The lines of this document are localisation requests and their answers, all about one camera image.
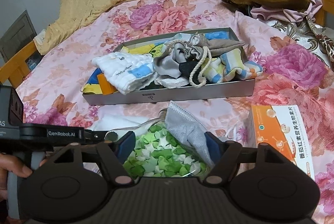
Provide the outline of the grey face mask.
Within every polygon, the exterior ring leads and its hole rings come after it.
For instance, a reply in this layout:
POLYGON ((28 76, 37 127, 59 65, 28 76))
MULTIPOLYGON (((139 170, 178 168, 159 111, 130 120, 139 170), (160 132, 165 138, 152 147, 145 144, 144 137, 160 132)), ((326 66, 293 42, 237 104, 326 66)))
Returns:
POLYGON ((209 167, 214 166, 205 138, 207 129, 190 112, 174 101, 170 101, 166 111, 165 124, 168 132, 183 146, 209 167))

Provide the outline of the white cloth with blue patches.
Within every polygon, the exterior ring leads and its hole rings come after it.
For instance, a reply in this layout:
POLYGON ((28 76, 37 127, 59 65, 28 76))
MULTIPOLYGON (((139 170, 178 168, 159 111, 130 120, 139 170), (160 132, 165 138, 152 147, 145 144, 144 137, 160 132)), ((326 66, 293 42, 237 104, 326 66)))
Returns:
POLYGON ((113 52, 93 58, 92 65, 123 95, 145 88, 158 76, 153 57, 147 54, 113 52))

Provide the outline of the striped colourful cloth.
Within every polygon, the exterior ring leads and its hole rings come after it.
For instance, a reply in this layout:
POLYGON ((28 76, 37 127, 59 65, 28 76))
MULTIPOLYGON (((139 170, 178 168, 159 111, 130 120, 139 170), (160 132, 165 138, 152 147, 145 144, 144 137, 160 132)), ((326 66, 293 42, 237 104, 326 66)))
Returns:
POLYGON ((229 82, 233 79, 248 80, 263 74, 261 65, 253 61, 242 61, 241 50, 233 49, 221 54, 219 57, 206 58, 201 65, 205 69, 203 76, 211 83, 229 82))

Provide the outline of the grey cloth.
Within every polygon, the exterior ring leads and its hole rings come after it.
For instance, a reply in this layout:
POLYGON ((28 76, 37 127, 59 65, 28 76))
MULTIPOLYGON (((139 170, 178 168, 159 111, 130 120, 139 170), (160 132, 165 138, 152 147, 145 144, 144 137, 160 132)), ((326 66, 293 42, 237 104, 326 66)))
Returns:
POLYGON ((176 43, 170 51, 166 49, 160 57, 153 59, 154 70, 160 76, 179 78, 182 75, 179 66, 187 62, 185 49, 185 43, 176 43))

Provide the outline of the beige drawstring pouch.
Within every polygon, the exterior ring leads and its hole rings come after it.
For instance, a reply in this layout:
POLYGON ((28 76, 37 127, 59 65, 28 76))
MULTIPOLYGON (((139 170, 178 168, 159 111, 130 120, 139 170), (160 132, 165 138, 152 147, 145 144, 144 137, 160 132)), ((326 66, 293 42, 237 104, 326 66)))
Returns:
POLYGON ((196 60, 198 63, 191 72, 189 78, 180 76, 179 78, 175 79, 175 82, 170 81, 164 84, 164 87, 166 88, 177 88, 188 84, 195 88, 203 87, 207 83, 207 79, 203 76, 205 69, 201 70, 201 65, 205 59, 209 58, 209 60, 211 60, 215 56, 221 55, 239 47, 243 47, 245 45, 244 42, 230 39, 208 40, 204 34, 189 34, 188 39, 184 39, 183 36, 183 33, 179 33, 174 36, 173 39, 165 44, 166 49, 170 51, 176 43, 185 43, 187 61, 196 60))

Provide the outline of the black sock with white text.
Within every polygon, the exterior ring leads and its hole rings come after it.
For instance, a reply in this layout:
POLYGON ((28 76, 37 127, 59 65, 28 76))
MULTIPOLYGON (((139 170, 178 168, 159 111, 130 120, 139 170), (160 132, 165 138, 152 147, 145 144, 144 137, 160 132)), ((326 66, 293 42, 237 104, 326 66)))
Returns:
POLYGON ((181 76, 189 78, 191 72, 193 71, 193 69, 195 68, 197 63, 198 63, 198 61, 196 61, 196 60, 186 61, 186 62, 180 63, 179 64, 179 71, 181 73, 181 76))

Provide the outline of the bag of green paper stars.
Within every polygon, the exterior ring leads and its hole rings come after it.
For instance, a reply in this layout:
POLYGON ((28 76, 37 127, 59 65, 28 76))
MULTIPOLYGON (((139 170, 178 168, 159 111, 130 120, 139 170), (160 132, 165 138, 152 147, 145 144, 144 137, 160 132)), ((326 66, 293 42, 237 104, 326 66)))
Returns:
POLYGON ((136 144, 123 167, 133 177, 187 177, 206 175, 211 167, 168 132, 165 121, 146 117, 105 116, 97 125, 118 137, 133 131, 136 144))

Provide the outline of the pink floral bed sheet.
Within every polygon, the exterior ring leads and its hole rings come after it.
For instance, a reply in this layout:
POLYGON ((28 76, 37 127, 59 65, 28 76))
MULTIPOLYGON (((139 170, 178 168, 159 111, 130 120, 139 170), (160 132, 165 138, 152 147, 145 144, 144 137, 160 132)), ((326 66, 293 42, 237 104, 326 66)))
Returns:
POLYGON ((94 71, 92 59, 130 40, 220 27, 231 28, 246 43, 247 57, 264 73, 250 97, 181 101, 180 106, 217 136, 244 143, 252 105, 297 105, 321 192, 314 220, 333 223, 333 71, 279 30, 232 12, 221 0, 135 0, 102 14, 46 54, 18 87, 24 119, 89 128, 109 116, 135 122, 154 118, 167 103, 90 106, 82 88, 94 71))

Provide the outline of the orange white medicine box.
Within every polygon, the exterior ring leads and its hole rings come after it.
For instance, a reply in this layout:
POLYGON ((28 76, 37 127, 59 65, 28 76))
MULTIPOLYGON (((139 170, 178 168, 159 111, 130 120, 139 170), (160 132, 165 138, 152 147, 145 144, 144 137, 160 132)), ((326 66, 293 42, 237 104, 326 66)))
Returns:
POLYGON ((249 146, 268 143, 315 178, 311 148, 297 105, 252 105, 246 128, 249 146))

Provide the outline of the grey tray with cartoon picture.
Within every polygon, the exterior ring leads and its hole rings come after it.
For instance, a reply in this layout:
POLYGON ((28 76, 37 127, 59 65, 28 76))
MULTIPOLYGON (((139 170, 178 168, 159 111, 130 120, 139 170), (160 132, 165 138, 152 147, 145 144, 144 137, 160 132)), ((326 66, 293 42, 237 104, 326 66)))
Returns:
MULTIPOLYGON (((238 40, 235 33, 230 28, 215 28, 203 30, 191 30, 181 32, 183 38, 188 39, 189 34, 204 34, 208 40, 211 39, 230 39, 238 40)), ((121 44, 114 52, 123 52, 130 54, 147 54, 155 57, 160 57, 168 43, 174 36, 179 33, 168 33, 164 35, 151 36, 144 39, 132 40, 121 44)), ((249 59, 245 53, 245 45, 239 47, 241 50, 242 61, 246 62, 249 59)), ((133 91, 126 95, 120 92, 115 92, 110 95, 103 95, 97 75, 103 73, 99 68, 95 67, 95 71, 89 77, 87 83, 82 89, 83 97, 90 105, 116 105, 116 104, 134 104, 134 103, 156 103, 163 101, 185 101, 185 100, 206 100, 224 97, 250 96, 253 93, 255 79, 238 80, 233 79, 223 83, 207 83, 200 88, 195 88, 190 84, 177 87, 166 88, 164 84, 170 81, 176 81, 174 78, 160 76, 145 88, 133 91)))

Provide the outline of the grey wooden door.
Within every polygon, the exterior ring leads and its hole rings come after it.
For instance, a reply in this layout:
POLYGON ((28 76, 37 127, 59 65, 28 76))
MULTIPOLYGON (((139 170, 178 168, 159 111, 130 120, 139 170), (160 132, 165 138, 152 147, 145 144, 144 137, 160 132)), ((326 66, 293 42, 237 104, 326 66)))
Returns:
POLYGON ((1 37, 1 55, 4 62, 9 61, 11 57, 30 43, 36 35, 36 30, 29 14, 25 10, 1 37))

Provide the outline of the brown patterned cream fabric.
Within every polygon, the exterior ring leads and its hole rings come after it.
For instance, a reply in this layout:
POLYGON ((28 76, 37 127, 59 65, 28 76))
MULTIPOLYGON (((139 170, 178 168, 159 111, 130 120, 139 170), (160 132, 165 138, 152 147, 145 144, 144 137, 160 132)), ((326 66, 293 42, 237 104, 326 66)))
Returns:
POLYGON ((272 20, 266 24, 295 40, 333 70, 333 29, 317 25, 308 17, 299 23, 272 20))

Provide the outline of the light pink cloth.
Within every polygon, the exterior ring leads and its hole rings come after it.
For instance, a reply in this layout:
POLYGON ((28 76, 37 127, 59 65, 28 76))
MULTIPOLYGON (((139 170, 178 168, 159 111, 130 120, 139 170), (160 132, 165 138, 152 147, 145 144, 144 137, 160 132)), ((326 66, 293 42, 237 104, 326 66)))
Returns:
POLYGON ((250 15, 262 21, 279 20, 297 23, 305 17, 314 20, 322 7, 322 0, 285 0, 282 5, 253 7, 250 15))

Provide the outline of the wooden bed frame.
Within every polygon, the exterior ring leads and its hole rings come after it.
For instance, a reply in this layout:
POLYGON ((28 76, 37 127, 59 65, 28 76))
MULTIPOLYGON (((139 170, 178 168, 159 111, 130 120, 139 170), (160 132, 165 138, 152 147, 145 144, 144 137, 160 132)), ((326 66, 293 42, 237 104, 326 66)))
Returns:
POLYGON ((6 81, 17 88, 23 82, 23 80, 31 72, 26 61, 37 52, 34 41, 28 43, 18 53, 9 59, 2 67, 0 71, 0 81, 4 84, 6 81))

